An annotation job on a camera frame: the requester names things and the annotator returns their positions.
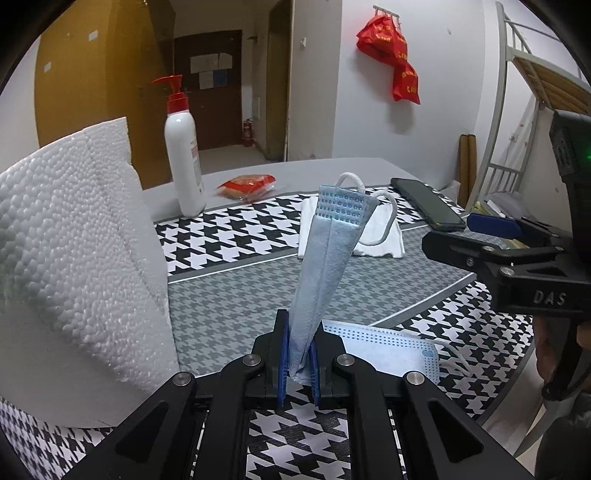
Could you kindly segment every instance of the mask ear loop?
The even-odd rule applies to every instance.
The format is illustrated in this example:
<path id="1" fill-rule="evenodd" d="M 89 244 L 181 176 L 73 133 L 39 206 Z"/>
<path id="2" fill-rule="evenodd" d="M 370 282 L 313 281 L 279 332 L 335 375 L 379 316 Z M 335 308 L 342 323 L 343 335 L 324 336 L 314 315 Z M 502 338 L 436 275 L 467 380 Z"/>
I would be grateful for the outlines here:
<path id="1" fill-rule="evenodd" d="M 414 335 L 409 335 L 405 332 L 396 332 L 396 333 L 398 333 L 399 335 L 409 337 L 409 338 L 414 338 Z M 472 372 L 472 367 L 467 362 L 466 358 L 451 343 L 446 342 L 445 340 L 440 340 L 438 338 L 428 338 L 425 340 L 427 340 L 427 342 L 436 343 L 437 345 L 441 345 L 442 347 L 447 348 L 451 353 L 453 353 L 457 357 L 457 359 L 462 363 L 462 365 L 465 368 L 460 367 L 460 365 L 458 365 L 454 360 L 451 360 L 451 359 L 441 360 L 439 362 L 441 365 L 443 365 L 444 367 L 451 368 L 453 370 L 457 370 L 465 377 L 473 377 L 474 376 L 474 373 Z"/>
<path id="2" fill-rule="evenodd" d="M 351 173 L 348 171 L 340 175 L 339 179 L 335 184 L 335 187 L 340 187 L 346 179 L 353 180 L 353 182 L 355 182 L 355 186 L 357 187 L 357 191 L 359 193 L 365 194 L 365 185 L 363 184 L 361 179 L 357 175 L 355 175 L 355 173 Z"/>
<path id="3" fill-rule="evenodd" d="M 382 238 L 373 242 L 362 242 L 361 240 L 359 241 L 361 245 L 364 245 L 366 247 L 375 247 L 376 245 L 383 244 L 388 238 L 388 235 L 390 234 L 390 229 L 392 228 L 394 220 L 396 220 L 396 216 L 398 214 L 398 203 L 396 202 L 396 197 L 394 196 L 394 194 L 387 190 L 378 190 L 377 192 L 372 193 L 370 196 L 374 198 L 386 197 L 392 204 L 392 213 L 390 214 L 390 218 L 388 219 L 388 223 L 386 224 L 386 228 L 384 229 Z"/>

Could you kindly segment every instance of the metal bed frame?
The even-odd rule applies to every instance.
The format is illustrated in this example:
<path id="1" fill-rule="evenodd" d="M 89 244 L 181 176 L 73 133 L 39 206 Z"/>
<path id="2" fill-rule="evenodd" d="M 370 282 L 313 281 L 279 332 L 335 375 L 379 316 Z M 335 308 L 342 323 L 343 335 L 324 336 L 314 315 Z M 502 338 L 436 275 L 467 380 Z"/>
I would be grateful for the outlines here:
<path id="1" fill-rule="evenodd" d="M 482 164 L 479 167 L 474 187 L 466 205 L 468 212 L 473 209 L 476 202 L 482 201 L 490 193 L 513 193 L 519 190 L 530 161 L 540 109 L 546 107 L 552 110 L 569 110 L 586 115 L 591 114 L 591 87 L 582 80 L 581 70 L 578 69 L 577 78 L 566 70 L 533 55 L 517 27 L 527 28 L 558 42 L 560 40 L 535 28 L 511 21 L 500 2 L 496 3 L 496 11 L 499 21 L 500 44 L 499 80 L 496 90 L 496 102 L 491 131 L 482 157 Z M 507 25 L 511 30 L 511 44 L 509 44 Z M 492 161 L 501 126 L 509 62 L 513 62 L 525 81 L 529 84 L 535 96 L 533 118 L 530 125 L 526 126 L 526 128 L 529 127 L 530 131 L 529 134 L 525 132 L 525 153 L 521 161 L 521 166 L 517 168 L 514 166 L 510 167 L 509 165 L 500 165 Z M 559 81 L 561 86 L 566 85 L 567 90 L 572 92 L 572 89 L 574 89 L 578 94 L 578 98 L 553 85 L 551 81 L 548 81 L 547 77 L 541 78 L 540 72 L 553 75 L 554 81 Z"/>

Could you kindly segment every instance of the surgical mask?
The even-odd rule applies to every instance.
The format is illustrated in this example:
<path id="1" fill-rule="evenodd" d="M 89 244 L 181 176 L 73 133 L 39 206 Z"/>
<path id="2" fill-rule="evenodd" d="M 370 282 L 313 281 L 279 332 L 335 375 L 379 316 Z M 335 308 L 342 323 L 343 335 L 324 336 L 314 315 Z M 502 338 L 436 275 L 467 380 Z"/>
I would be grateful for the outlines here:
<path id="1" fill-rule="evenodd" d="M 472 369 L 462 354 L 443 340 L 427 340 L 393 330 L 333 320 L 323 320 L 322 325 L 325 332 L 343 339 L 347 353 L 369 362 L 378 371 L 397 377 L 403 377 L 407 372 L 421 372 L 436 385 L 440 365 L 466 377 L 472 376 Z M 444 346 L 457 358 L 439 360 L 436 344 Z"/>
<path id="2" fill-rule="evenodd" d="M 352 179 L 357 192 L 341 188 Z M 335 186 L 321 186 L 316 213 L 310 227 L 300 280 L 290 308 L 289 372 L 292 379 L 310 384 L 308 351 L 322 316 L 339 286 L 347 263 L 375 208 L 378 196 L 392 203 L 392 215 L 382 238 L 364 243 L 383 243 L 396 219 L 395 197 L 385 190 L 366 195 L 357 175 L 343 173 Z"/>

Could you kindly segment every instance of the paper towel roll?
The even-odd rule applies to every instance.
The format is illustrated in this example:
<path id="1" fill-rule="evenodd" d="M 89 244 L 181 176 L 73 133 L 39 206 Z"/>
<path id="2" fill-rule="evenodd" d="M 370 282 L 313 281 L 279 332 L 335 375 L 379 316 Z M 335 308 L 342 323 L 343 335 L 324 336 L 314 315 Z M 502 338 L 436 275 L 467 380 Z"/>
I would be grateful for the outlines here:
<path id="1" fill-rule="evenodd" d="M 178 371 L 130 159 L 122 118 L 0 174 L 0 395 L 50 423 L 117 425 Z"/>

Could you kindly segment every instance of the white bottle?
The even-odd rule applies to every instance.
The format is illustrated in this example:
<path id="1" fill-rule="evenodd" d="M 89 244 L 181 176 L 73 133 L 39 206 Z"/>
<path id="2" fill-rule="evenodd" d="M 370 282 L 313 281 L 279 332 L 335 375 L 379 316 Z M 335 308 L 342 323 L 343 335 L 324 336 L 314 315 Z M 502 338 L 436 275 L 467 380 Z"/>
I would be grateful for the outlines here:
<path id="1" fill-rule="evenodd" d="M 170 82 L 173 88 L 173 94 L 168 97 L 164 140 L 181 212 L 185 217 L 196 217 L 205 208 L 206 201 L 195 120 L 189 112 L 189 99 L 180 91 L 182 78 L 182 75 L 172 75 L 154 83 Z"/>

